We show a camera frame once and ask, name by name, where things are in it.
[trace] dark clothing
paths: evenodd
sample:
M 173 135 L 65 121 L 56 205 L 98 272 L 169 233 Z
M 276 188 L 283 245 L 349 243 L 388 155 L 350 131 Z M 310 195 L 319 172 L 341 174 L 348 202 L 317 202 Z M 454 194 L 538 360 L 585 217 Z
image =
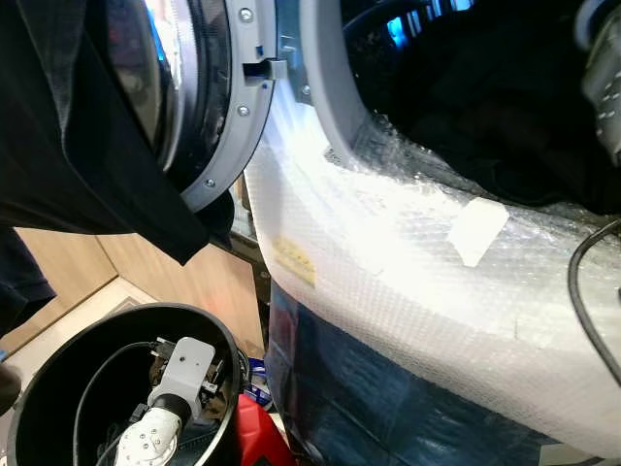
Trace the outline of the dark clothing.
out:
M 228 232 L 229 194 L 187 209 L 84 32 L 86 3 L 0 2 L 0 225 L 137 232 L 184 263 Z
M 435 19 L 406 51 L 391 121 L 502 198 L 621 213 L 621 171 L 581 90 L 580 3 L 479 0 Z
M 55 295 L 15 230 L 0 226 L 0 336 L 22 325 Z

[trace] washing machine door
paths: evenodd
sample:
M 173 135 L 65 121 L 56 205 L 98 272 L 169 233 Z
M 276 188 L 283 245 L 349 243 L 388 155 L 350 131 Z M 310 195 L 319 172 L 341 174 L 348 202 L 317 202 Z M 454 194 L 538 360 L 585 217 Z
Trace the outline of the washing machine door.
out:
M 109 0 L 95 39 L 157 163 L 198 212 L 240 175 L 265 124 L 274 0 Z

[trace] red object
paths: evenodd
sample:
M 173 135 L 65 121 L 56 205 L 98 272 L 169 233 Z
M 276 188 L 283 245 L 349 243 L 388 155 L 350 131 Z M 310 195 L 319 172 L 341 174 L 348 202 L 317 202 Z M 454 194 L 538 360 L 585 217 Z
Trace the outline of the red object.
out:
M 289 447 L 263 408 L 240 395 L 235 416 L 242 466 L 296 466 Z

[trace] black trash bin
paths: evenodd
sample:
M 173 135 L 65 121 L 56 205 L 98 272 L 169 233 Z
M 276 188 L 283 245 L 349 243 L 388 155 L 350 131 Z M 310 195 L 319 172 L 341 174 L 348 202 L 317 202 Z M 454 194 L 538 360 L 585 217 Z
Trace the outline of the black trash bin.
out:
M 76 408 L 95 371 L 116 350 L 130 343 L 176 342 L 193 337 L 215 347 L 226 361 L 230 381 L 224 418 L 201 464 L 239 464 L 235 409 L 240 391 L 237 347 L 226 327 L 200 309 L 157 303 L 138 306 L 86 328 L 60 348 L 41 368 L 21 397 L 8 442 L 10 466 L 71 465 Z M 126 421 L 150 390 L 148 349 L 133 349 L 102 373 L 82 411 L 80 463 L 94 465 L 97 447 L 106 442 L 109 426 Z

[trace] bubble wrap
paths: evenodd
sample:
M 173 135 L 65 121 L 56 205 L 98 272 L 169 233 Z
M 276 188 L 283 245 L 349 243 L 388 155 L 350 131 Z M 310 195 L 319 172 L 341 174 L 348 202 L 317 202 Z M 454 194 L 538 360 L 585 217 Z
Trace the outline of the bubble wrap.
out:
M 474 183 L 370 118 L 359 157 L 333 153 L 314 109 L 278 85 L 247 167 L 268 268 L 287 293 L 415 375 L 561 442 L 621 456 L 621 390 L 567 291 L 575 247 L 605 221 L 572 206 L 506 206 L 475 267 L 447 241 Z M 285 241 L 311 273 L 282 257 Z M 621 357 L 619 245 L 597 245 L 580 286 Z

